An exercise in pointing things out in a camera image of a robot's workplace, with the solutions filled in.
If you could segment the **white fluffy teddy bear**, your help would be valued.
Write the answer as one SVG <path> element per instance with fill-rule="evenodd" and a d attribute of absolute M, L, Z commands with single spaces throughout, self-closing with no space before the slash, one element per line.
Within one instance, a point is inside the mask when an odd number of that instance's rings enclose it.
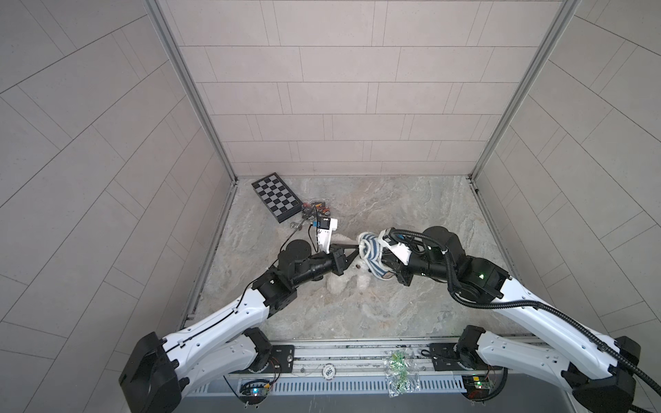
<path fill-rule="evenodd" d="M 344 292 L 366 292 L 371 284 L 380 280 L 372 268 L 361 258 L 357 258 L 342 275 L 330 274 L 326 278 L 326 288 L 332 295 Z"/>

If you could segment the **blue white striped knit sweater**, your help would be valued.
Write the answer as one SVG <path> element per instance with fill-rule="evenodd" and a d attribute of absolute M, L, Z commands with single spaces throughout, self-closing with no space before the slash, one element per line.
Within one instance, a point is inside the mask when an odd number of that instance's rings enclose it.
<path fill-rule="evenodd" d="M 396 277 L 394 271 L 384 263 L 382 256 L 386 242 L 383 240 L 386 231 L 379 234 L 374 232 L 362 232 L 358 238 L 358 249 L 361 260 L 365 263 L 368 271 L 379 280 L 392 280 Z"/>

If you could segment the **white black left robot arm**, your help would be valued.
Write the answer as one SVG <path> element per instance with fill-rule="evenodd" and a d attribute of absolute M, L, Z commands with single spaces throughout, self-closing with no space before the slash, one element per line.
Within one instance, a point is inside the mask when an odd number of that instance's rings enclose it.
<path fill-rule="evenodd" d="M 306 240 L 294 240 L 231 304 L 165 337 L 141 337 L 119 377 L 129 411 L 172 412 L 222 375 L 266 367 L 272 345 L 259 325 L 293 302 L 300 285 L 342 275 L 359 255 L 356 244 L 314 253 Z"/>

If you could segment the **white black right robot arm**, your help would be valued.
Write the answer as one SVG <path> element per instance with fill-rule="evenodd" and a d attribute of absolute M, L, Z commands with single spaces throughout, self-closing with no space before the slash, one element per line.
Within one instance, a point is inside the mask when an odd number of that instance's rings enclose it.
<path fill-rule="evenodd" d="M 640 411 L 633 402 L 638 382 L 660 391 L 639 366 L 638 342 L 604 335 L 564 314 L 505 269 L 466 254 L 458 236 L 446 228 L 390 228 L 378 242 L 383 263 L 401 284 L 409 286 L 415 276 L 441 282 L 458 304 L 504 315 L 545 343 L 513 342 L 469 325 L 455 347 L 463 367 L 482 363 L 525 373 L 569 392 L 590 412 Z"/>

